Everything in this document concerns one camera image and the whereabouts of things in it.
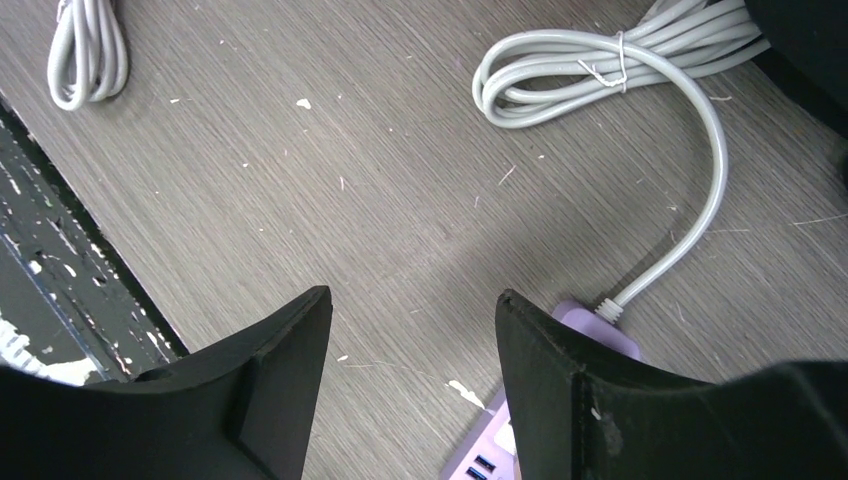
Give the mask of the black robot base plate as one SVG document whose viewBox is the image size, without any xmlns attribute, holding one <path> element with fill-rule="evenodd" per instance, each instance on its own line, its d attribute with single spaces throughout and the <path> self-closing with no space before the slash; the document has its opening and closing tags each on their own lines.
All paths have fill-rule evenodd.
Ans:
<svg viewBox="0 0 848 480">
<path fill-rule="evenodd" d="M 1 363 L 73 386 L 188 353 L 22 122 L 1 108 Z"/>
</svg>

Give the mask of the black t-shirt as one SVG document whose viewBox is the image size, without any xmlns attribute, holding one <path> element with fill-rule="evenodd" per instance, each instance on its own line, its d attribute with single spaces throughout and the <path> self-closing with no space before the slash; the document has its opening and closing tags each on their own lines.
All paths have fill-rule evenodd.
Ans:
<svg viewBox="0 0 848 480">
<path fill-rule="evenodd" d="M 754 63 L 791 101 L 847 136 L 847 0 L 746 0 L 770 43 Z"/>
</svg>

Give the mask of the purple power strip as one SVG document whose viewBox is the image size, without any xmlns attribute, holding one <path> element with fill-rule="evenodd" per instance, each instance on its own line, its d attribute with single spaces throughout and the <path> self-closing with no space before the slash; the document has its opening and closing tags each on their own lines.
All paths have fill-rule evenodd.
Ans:
<svg viewBox="0 0 848 480">
<path fill-rule="evenodd" d="M 611 299 L 591 309 L 574 300 L 561 302 L 552 312 L 559 323 L 635 360 L 637 343 L 616 322 L 623 308 Z M 448 480 L 514 480 L 519 477 L 516 445 L 505 390 L 500 389 L 483 409 L 470 432 L 447 461 L 439 477 Z"/>
</svg>

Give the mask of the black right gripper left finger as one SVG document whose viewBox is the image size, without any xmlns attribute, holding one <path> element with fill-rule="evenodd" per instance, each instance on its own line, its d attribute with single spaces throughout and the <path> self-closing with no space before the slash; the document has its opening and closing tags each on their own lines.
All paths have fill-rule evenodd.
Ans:
<svg viewBox="0 0 848 480">
<path fill-rule="evenodd" d="M 1 371 L 5 479 L 298 479 L 326 359 L 331 291 L 129 382 Z"/>
</svg>

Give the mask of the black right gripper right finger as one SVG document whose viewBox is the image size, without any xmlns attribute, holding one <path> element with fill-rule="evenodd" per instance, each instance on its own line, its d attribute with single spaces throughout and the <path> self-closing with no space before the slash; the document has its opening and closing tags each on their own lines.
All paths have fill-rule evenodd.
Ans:
<svg viewBox="0 0 848 480">
<path fill-rule="evenodd" d="M 507 290 L 495 325 L 526 479 L 843 479 L 847 365 L 782 362 L 711 384 L 640 361 L 572 305 Z"/>
</svg>

